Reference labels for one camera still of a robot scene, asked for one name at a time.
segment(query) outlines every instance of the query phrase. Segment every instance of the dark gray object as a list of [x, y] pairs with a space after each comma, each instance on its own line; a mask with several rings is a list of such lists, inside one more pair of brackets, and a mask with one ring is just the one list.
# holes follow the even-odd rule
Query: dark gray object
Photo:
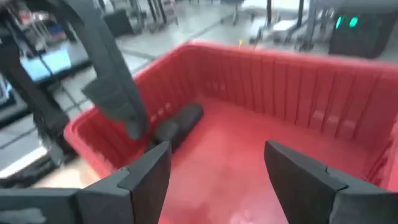
[[290, 224], [396, 224], [398, 194], [267, 141], [266, 166]]

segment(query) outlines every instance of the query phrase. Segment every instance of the black object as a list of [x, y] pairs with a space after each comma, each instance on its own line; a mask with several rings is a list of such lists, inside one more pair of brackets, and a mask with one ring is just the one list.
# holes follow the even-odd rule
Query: black object
[[183, 141], [183, 131], [181, 129], [181, 125], [179, 125], [173, 119], [166, 119], [162, 121], [156, 128], [154, 136], [157, 143], [162, 141], [170, 141], [173, 152]]
[[156, 224], [171, 169], [163, 142], [85, 189], [0, 190], [0, 223]]
[[12, 16], [7, 11], [0, 12], [0, 26], [4, 33], [1, 37], [0, 54], [7, 55], [0, 60], [0, 72], [25, 101], [34, 115], [44, 146], [56, 165], [65, 159], [66, 154], [73, 155], [74, 150], [63, 138], [63, 129], [69, 117], [60, 109], [52, 96], [42, 91], [21, 65], [19, 48], [13, 36]]
[[198, 103], [190, 103], [181, 108], [181, 110], [173, 117], [173, 120], [180, 125], [183, 136], [187, 136], [193, 127], [199, 122], [203, 116], [203, 107]]
[[172, 151], [181, 145], [193, 127], [203, 116], [203, 108], [198, 103], [184, 106], [174, 117], [162, 121], [154, 131], [153, 140], [147, 146], [146, 151], [151, 150], [151, 145], [163, 141], [172, 143]]
[[275, 141], [266, 166], [290, 224], [397, 223], [398, 194], [328, 167]]
[[133, 30], [129, 17], [125, 9], [118, 9], [110, 13], [106, 13], [103, 16], [106, 25], [108, 25], [109, 30], [114, 37], [120, 37], [126, 34], [136, 34]]
[[83, 93], [107, 117], [122, 121], [131, 138], [143, 137], [148, 125], [144, 104], [114, 37], [93, 2], [47, 0], [37, 4], [49, 4], [47, 8], [68, 20], [93, 62], [97, 79], [84, 87]]
[[386, 48], [396, 20], [396, 12], [337, 13], [329, 54], [378, 57]]

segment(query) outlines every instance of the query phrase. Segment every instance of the bin floor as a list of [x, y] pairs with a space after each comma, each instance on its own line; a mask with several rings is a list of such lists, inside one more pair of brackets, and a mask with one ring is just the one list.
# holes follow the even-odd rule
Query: bin floor
[[361, 177], [366, 151], [211, 98], [173, 156], [160, 223], [287, 223], [269, 181], [264, 143], [276, 140]]

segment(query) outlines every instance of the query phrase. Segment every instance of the red plastic bin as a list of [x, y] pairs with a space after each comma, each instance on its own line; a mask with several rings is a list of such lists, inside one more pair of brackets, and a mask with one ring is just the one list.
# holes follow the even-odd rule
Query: red plastic bin
[[169, 223], [287, 223], [264, 164], [269, 139], [398, 191], [394, 65], [188, 43], [135, 81], [150, 119], [145, 139], [129, 139], [97, 108], [65, 138], [106, 177], [142, 155], [159, 121], [201, 103], [204, 117], [173, 156]]

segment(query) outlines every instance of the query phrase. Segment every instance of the black machine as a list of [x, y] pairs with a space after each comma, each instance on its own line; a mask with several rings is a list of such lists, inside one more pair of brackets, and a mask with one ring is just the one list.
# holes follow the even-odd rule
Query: black machine
[[398, 221], [396, 192], [387, 192], [274, 141], [266, 142], [264, 157], [290, 224]]
[[170, 143], [163, 142], [85, 189], [0, 190], [0, 223], [156, 224], [170, 169]]
[[329, 54], [378, 57], [386, 48], [396, 20], [397, 12], [338, 12]]

